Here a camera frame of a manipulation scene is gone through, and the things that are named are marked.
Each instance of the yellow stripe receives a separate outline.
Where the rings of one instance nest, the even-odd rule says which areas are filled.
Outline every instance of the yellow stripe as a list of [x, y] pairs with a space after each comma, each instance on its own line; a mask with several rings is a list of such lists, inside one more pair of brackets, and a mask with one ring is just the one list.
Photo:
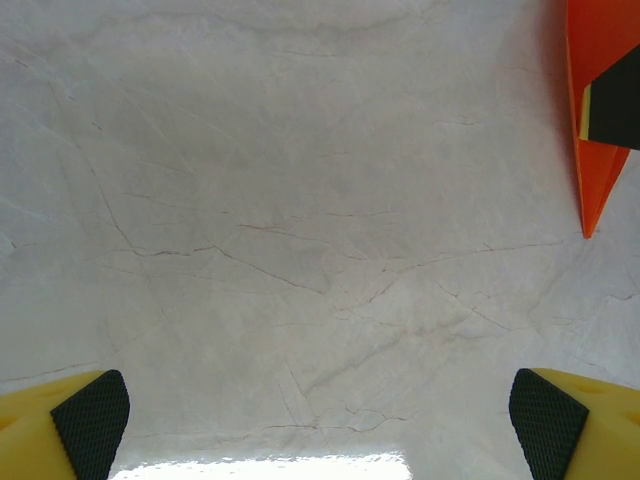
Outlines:
[[587, 85], [582, 95], [582, 112], [580, 115], [580, 133], [581, 140], [589, 140], [589, 115], [591, 113], [591, 84]]

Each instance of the black panel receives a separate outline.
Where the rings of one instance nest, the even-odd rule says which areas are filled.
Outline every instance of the black panel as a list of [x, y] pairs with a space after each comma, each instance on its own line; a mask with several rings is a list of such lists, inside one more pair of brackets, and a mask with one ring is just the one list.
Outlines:
[[561, 480], [589, 410], [540, 375], [522, 369], [511, 388], [509, 414], [534, 480]]
[[640, 150], [640, 45], [591, 84], [589, 140]]
[[106, 480], [129, 419], [122, 375], [109, 370], [51, 411], [78, 480]]

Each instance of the crack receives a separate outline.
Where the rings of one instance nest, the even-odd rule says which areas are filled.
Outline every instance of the crack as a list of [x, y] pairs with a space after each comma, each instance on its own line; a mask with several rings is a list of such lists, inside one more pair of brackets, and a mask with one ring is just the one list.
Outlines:
[[629, 300], [634, 299], [635, 297], [637, 297], [639, 295], [640, 295], [640, 293], [638, 293], [638, 292], [632, 293], [630, 295], [627, 295], [626, 297], [619, 297], [617, 295], [607, 294], [606, 298], [613, 299], [613, 300], [618, 300], [619, 302], [627, 302]]
[[479, 255], [479, 254], [483, 254], [483, 253], [494, 253], [494, 252], [514, 252], [517, 250], [525, 250], [528, 248], [545, 248], [545, 247], [556, 247], [561, 245], [562, 243], [564, 243], [564, 240], [558, 241], [558, 242], [550, 242], [550, 243], [532, 243], [532, 244], [526, 244], [526, 245], [518, 245], [515, 247], [500, 247], [500, 248], [492, 248], [489, 245], [487, 245], [486, 243], [483, 242], [483, 245], [487, 248], [484, 249], [480, 249], [480, 250], [466, 250], [466, 251], [462, 251], [462, 252], [457, 252], [457, 253], [441, 253], [440, 257], [438, 258], [434, 258], [433, 260], [428, 260], [425, 262], [420, 262], [417, 263], [415, 265], [409, 265], [403, 269], [401, 269], [400, 271], [398, 271], [398, 274], [403, 274], [406, 272], [409, 272], [411, 270], [415, 270], [417, 268], [423, 268], [423, 267], [428, 267], [437, 263], [441, 263], [441, 262], [445, 262], [447, 260], [454, 260], [457, 258], [463, 258], [463, 257], [468, 257], [471, 255]]
[[293, 382], [296, 384], [296, 388], [298, 389], [298, 392], [300, 393], [300, 395], [302, 395], [302, 398], [304, 398], [305, 402], [307, 402], [307, 405], [309, 406], [309, 410], [311, 410], [311, 406], [309, 405], [309, 399], [307, 398], [302, 388], [300, 387], [300, 383], [298, 382], [298, 379], [293, 374], [293, 370], [291, 370], [291, 365], [289, 365], [289, 360], [285, 358], [284, 363], [285, 365], [287, 365], [287, 368], [289, 369], [289, 374], [291, 375]]
[[356, 313], [353, 311], [353, 309], [355, 309], [355, 308], [362, 308], [362, 307], [365, 307], [365, 306], [369, 305], [369, 304], [370, 304], [370, 303], [372, 303], [376, 298], [379, 298], [379, 297], [381, 297], [382, 295], [384, 295], [386, 292], [388, 292], [388, 291], [389, 291], [389, 289], [393, 286], [393, 284], [394, 284], [394, 283], [396, 283], [398, 280], [400, 280], [400, 277], [396, 277], [396, 278], [394, 278], [391, 282], [389, 282], [389, 283], [387, 284], [387, 286], [386, 286], [386, 287], [384, 287], [382, 290], [379, 290], [379, 291], [377, 291], [376, 293], [374, 293], [374, 294], [369, 298], [369, 300], [367, 300], [366, 302], [361, 303], [361, 304], [358, 304], [358, 305], [353, 305], [353, 306], [351, 306], [351, 307], [342, 307], [342, 308], [338, 308], [336, 311], [337, 311], [337, 312], [344, 312], [344, 311], [348, 311], [348, 312], [353, 313], [354, 315], [360, 316], [360, 315], [356, 314]]
[[209, 211], [209, 210], [200, 210], [200, 209], [197, 209], [197, 208], [172, 205], [170, 203], [161, 202], [161, 201], [157, 200], [154, 197], [150, 197], [149, 195], [144, 195], [142, 193], [122, 192], [122, 195], [126, 195], [128, 197], [133, 197], [133, 198], [143, 198], [143, 199], [147, 200], [149, 203], [154, 203], [156, 205], [161, 205], [163, 207], [175, 208], [177, 210], [186, 210], [186, 211], [191, 211], [191, 212], [207, 213], [207, 214], [211, 214], [211, 213], [214, 213], [214, 214], [226, 214], [226, 213], [229, 213], [229, 212], [224, 212], [224, 211], [223, 212], [212, 212], [212, 211]]
[[406, 334], [406, 331], [399, 330], [398, 333], [390, 336], [386, 342], [372, 345], [372, 348], [370, 348], [367, 352], [365, 352], [364, 355], [361, 355], [360, 358], [352, 357], [345, 365], [339, 368], [336, 368], [334, 370], [329, 370], [324, 374], [319, 375], [315, 381], [313, 381], [305, 390], [302, 391], [302, 393], [304, 395], [308, 395], [318, 387], [330, 383], [331, 381], [341, 376], [342, 374], [350, 370], [357, 370], [363, 364], [369, 361], [371, 358], [377, 355], [381, 355], [387, 350], [390, 350], [396, 345], [398, 345], [402, 341], [402, 338], [405, 336], [405, 334]]
[[326, 212], [325, 215], [330, 217], [349, 217], [349, 218], [357, 218], [357, 217], [377, 217], [378, 215], [389, 215], [394, 212], [384, 211], [384, 212], [376, 212], [376, 213], [363, 213], [363, 214], [355, 214], [355, 213], [333, 213]]
[[284, 391], [282, 390], [282, 385], [280, 384], [280, 382], [278, 382], [278, 388], [280, 389], [280, 395], [282, 395], [282, 403], [284, 403], [284, 406], [287, 408], [287, 412], [289, 412], [291, 421], [296, 422], [296, 419], [293, 417], [293, 413], [291, 413], [291, 408], [289, 408], [289, 404], [287, 403], [287, 399], [284, 396]]
[[442, 284], [434, 278], [434, 281], [436, 282], [436, 285], [438, 285], [438, 288], [440, 288], [440, 290], [442, 290], [443, 292], [445, 292], [447, 295], [453, 297], [456, 299], [456, 302], [458, 302], [460, 305], [462, 305], [465, 309], [469, 310], [469, 312], [471, 312], [469, 315], [471, 315], [472, 313], [475, 313], [476, 315], [479, 315], [480, 317], [484, 318], [486, 321], [488, 321], [489, 323], [492, 323], [493, 325], [496, 325], [500, 328], [502, 328], [503, 330], [510, 332], [511, 329], [508, 327], [505, 327], [504, 325], [502, 325], [501, 323], [496, 322], [495, 320], [487, 317], [485, 314], [481, 313], [478, 311], [478, 308], [480, 307], [480, 305], [476, 305], [475, 307], [471, 308], [469, 305], [467, 305], [466, 303], [464, 303], [462, 300], [460, 300], [460, 293], [453, 293], [450, 292], [449, 290], [447, 290], [446, 288], [444, 288], [442, 286]]
[[274, 273], [268, 272], [265, 269], [260, 268], [259, 266], [255, 265], [255, 264], [253, 264], [251, 262], [247, 262], [246, 260], [242, 260], [240, 258], [234, 257], [233, 255], [227, 253], [226, 251], [224, 251], [223, 249], [221, 249], [217, 245], [209, 245], [208, 247], [196, 248], [196, 249], [193, 250], [193, 252], [194, 253], [196, 253], [196, 252], [205, 252], [205, 251], [208, 251], [208, 250], [217, 250], [223, 256], [227, 257], [230, 260], [234, 260], [234, 261], [236, 261], [238, 263], [242, 263], [243, 265], [247, 265], [248, 267], [251, 267], [251, 268], [253, 268], [253, 269], [255, 269], [255, 270], [257, 270], [257, 271], [259, 271], [259, 272], [261, 272], [261, 273], [263, 273], [263, 274], [265, 274], [267, 276], [269, 276], [269, 277], [275, 278], [276, 280], [280, 280], [281, 282], [285, 282], [285, 283], [291, 285], [292, 287], [302, 288], [304, 290], [309, 290], [310, 292], [318, 293], [318, 294], [324, 296], [324, 294], [319, 290], [316, 290], [316, 289], [311, 288], [311, 287], [307, 287], [305, 285], [300, 285], [300, 284], [294, 283], [291, 280], [287, 280], [286, 278], [280, 277], [279, 275], [276, 275]]
[[293, 50], [279, 50], [274, 52], [273, 55], [277, 56], [278, 54], [287, 54], [287, 55], [296, 55], [300, 57], [314, 57], [314, 58], [348, 58], [344, 55], [336, 55], [333, 53], [305, 53], [305, 52], [296, 52]]
[[285, 237], [291, 237], [291, 238], [296, 238], [298, 240], [307, 240], [310, 242], [318, 242], [318, 243], [323, 243], [325, 245], [331, 245], [331, 243], [324, 241], [324, 240], [319, 240], [317, 238], [309, 238], [309, 237], [301, 237], [299, 235], [294, 235], [293, 233], [288, 233], [288, 232], [283, 232], [280, 229], [282, 227], [277, 227], [277, 226], [273, 226], [273, 227], [258, 227], [256, 225], [247, 225], [247, 224], [237, 224], [236, 227], [243, 227], [243, 228], [249, 228], [252, 230], [258, 230], [260, 232], [264, 232], [264, 233], [273, 233], [275, 235], [282, 235]]
[[66, 367], [57, 368], [55, 370], [48, 370], [48, 371], [43, 372], [43, 373], [38, 373], [37, 375], [28, 375], [26, 377], [5, 378], [5, 379], [0, 380], [0, 382], [17, 382], [19, 380], [32, 380], [34, 378], [39, 378], [39, 377], [42, 377], [44, 375], [48, 375], [50, 373], [59, 373], [59, 372], [64, 372], [65, 370], [70, 370], [72, 368], [88, 367], [90, 365], [96, 366], [96, 365], [98, 365], [98, 362], [75, 363], [73, 365], [68, 365]]

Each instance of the marble floor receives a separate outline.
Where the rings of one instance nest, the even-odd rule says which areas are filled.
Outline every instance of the marble floor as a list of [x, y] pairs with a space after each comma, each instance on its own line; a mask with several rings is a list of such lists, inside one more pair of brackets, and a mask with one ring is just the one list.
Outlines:
[[585, 241], [563, 14], [1, 2], [0, 392], [121, 370], [118, 480], [530, 478], [518, 368], [640, 387], [640, 159]]

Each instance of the orange object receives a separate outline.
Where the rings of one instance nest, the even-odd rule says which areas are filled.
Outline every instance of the orange object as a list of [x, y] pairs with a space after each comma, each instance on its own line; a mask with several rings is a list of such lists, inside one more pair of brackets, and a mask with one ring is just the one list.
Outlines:
[[639, 0], [568, 0], [569, 97], [586, 238], [593, 235], [629, 149], [579, 138], [582, 96], [597, 76], [639, 43]]

